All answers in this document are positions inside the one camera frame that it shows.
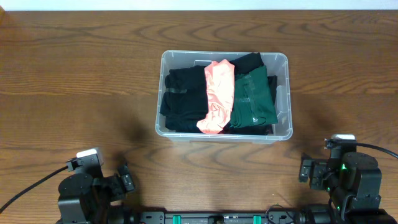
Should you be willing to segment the pink garment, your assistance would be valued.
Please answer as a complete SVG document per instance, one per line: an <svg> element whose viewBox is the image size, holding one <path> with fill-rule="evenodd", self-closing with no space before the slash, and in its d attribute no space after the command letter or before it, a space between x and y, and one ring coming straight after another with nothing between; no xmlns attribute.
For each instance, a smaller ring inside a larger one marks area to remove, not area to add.
<svg viewBox="0 0 398 224"><path fill-rule="evenodd" d="M228 60L212 61L205 67L208 113L197 122L205 134L218 134L231 120L234 103L234 65Z"/></svg>

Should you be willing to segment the black mounting rail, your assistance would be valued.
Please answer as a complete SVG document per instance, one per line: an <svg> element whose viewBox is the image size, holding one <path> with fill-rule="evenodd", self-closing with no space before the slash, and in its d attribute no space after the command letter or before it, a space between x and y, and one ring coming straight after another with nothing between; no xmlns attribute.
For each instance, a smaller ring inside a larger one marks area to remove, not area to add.
<svg viewBox="0 0 398 224"><path fill-rule="evenodd" d="M169 212L144 211L128 218L133 224L303 224L305 214L294 208L273 205L264 211Z"/></svg>

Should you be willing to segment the red plaid flannel shirt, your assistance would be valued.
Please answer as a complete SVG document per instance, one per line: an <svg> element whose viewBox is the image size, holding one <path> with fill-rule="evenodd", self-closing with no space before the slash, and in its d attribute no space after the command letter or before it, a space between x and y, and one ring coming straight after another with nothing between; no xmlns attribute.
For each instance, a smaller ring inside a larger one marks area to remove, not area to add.
<svg viewBox="0 0 398 224"><path fill-rule="evenodd" d="M220 134L242 134L242 135L269 135L273 134L271 124L263 126L246 126L243 128L234 128L229 123L223 128Z"/></svg>

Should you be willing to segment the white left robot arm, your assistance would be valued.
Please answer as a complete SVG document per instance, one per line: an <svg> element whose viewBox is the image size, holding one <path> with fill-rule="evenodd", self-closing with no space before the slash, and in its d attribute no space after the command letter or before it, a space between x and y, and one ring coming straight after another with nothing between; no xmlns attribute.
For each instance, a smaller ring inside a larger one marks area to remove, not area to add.
<svg viewBox="0 0 398 224"><path fill-rule="evenodd" d="M139 223L132 209L112 205L124 200L128 193L136 189L127 164L119 166L116 174L105 177L101 161L95 153L68 160L67 169L74 174L58 186L58 208L61 213L58 223Z"/></svg>

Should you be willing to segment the black cloth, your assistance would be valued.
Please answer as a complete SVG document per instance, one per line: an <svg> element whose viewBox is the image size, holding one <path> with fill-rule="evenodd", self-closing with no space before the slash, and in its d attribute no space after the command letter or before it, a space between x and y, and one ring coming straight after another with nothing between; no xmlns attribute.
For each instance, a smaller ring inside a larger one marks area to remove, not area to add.
<svg viewBox="0 0 398 224"><path fill-rule="evenodd" d="M208 97L204 66L169 70L160 114L165 127L177 133L200 133L197 122L208 113Z"/></svg>

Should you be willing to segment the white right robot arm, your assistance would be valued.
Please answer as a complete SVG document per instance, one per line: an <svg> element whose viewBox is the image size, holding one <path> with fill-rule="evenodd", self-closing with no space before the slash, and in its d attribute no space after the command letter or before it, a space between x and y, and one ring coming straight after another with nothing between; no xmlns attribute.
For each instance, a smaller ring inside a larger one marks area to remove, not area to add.
<svg viewBox="0 0 398 224"><path fill-rule="evenodd" d="M307 205L294 223L397 223L380 208L382 172L376 158L358 152L358 146L328 146L329 159L302 155L299 181L324 190L329 200L326 205Z"/></svg>

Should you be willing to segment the dark green garment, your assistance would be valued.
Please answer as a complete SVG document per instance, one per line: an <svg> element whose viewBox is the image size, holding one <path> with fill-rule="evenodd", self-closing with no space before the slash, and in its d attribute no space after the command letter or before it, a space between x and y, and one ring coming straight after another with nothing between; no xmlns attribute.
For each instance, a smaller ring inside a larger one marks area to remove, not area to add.
<svg viewBox="0 0 398 224"><path fill-rule="evenodd" d="M234 129L278 123L265 65L238 75L229 123Z"/></svg>

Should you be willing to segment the black garment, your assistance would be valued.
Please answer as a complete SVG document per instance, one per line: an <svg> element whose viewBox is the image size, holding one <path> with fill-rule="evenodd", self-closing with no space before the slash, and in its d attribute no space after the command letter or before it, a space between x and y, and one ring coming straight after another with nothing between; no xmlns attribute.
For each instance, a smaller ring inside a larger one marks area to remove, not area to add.
<svg viewBox="0 0 398 224"><path fill-rule="evenodd" d="M230 63L232 63L235 66L234 68L235 81L238 79L239 74L249 73L256 68L265 65L259 53L247 54L245 56L230 61ZM271 89L272 100L274 101L275 105L276 95L277 95L277 77L275 75L273 76L268 75L268 82Z"/></svg>

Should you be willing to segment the clear plastic storage container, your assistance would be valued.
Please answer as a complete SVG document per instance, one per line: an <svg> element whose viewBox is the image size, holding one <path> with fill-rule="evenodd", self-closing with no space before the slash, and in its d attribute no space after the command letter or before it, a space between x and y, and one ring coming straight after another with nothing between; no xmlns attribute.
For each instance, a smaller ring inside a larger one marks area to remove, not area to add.
<svg viewBox="0 0 398 224"><path fill-rule="evenodd" d="M200 134L177 133L165 127L165 116L160 114L163 94L166 91L165 78L169 70L196 65L207 66L212 61L234 60L246 55L245 52L214 52L193 50L167 50L162 54L160 63L159 93L155 131L159 136L171 141L218 141L218 142L251 142L255 144L272 144L286 141L293 135L292 107L290 102L289 60L280 52L262 52L261 58L267 67L269 76L277 76L275 110L278 123L274 124L273 133L268 135L242 134Z"/></svg>

